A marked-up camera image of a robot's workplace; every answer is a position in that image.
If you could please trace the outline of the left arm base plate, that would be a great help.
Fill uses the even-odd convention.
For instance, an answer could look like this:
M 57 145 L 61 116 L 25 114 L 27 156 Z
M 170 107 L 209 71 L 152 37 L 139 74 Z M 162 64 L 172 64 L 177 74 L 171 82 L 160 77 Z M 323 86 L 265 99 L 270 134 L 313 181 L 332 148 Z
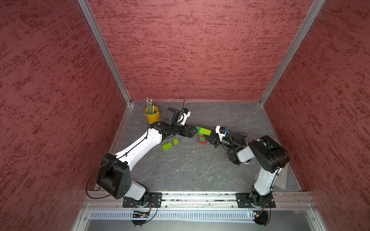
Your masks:
M 129 197 L 124 197 L 122 204 L 123 208 L 149 208 L 153 206 L 154 208 L 161 207 L 163 193 L 158 192 L 148 192 L 145 193 L 143 198 L 140 200 L 134 200 Z

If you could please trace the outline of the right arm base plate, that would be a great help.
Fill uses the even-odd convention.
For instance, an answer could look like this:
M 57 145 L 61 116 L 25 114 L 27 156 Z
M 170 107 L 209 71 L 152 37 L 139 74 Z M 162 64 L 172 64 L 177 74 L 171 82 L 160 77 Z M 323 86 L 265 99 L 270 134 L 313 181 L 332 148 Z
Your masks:
M 235 196 L 238 208 L 276 208 L 272 193 L 268 193 L 267 195 L 260 195 L 257 192 L 236 193 Z

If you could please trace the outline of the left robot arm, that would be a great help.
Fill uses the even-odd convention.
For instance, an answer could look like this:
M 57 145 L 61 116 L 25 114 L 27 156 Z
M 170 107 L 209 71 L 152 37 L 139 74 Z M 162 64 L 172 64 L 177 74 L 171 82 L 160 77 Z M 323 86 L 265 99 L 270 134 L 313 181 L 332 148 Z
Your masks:
M 147 131 L 126 149 L 105 155 L 97 170 L 96 183 L 116 199 L 130 198 L 142 205 L 149 202 L 149 189 L 133 182 L 131 171 L 141 158 L 162 141 L 174 135 L 192 138 L 198 132 L 186 123 L 191 112 L 186 109 L 169 107 L 165 117 L 147 126 Z

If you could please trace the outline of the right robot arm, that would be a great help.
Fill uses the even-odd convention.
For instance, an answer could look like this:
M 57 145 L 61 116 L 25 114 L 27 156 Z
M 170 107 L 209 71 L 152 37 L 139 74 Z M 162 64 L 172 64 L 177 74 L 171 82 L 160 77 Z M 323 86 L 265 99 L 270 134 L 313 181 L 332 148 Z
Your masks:
M 215 148 L 223 147 L 228 159 L 235 165 L 248 164 L 256 159 L 261 166 L 258 178 L 246 201 L 261 208 L 272 200 L 272 189 L 277 176 L 290 161 L 288 152 L 269 136 L 246 142 L 244 132 L 215 131 L 205 139 Z

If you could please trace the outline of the lime 2x4 brick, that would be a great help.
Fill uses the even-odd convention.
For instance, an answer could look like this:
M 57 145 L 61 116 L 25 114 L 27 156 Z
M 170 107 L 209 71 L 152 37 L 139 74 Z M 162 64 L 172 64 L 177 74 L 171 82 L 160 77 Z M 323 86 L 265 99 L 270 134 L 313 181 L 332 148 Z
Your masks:
M 171 142 L 166 143 L 166 144 L 162 145 L 161 147 L 162 147 L 162 149 L 163 149 L 164 151 L 169 150 L 169 149 L 171 149 L 171 148 L 172 148 L 172 143 L 171 143 Z
M 208 129 L 205 129 L 205 128 L 202 128 L 202 127 L 199 127 L 199 126 L 196 126 L 198 132 L 197 132 L 197 135 L 198 136 L 205 136 L 205 135 L 210 135 L 211 134 L 211 130 L 208 130 Z

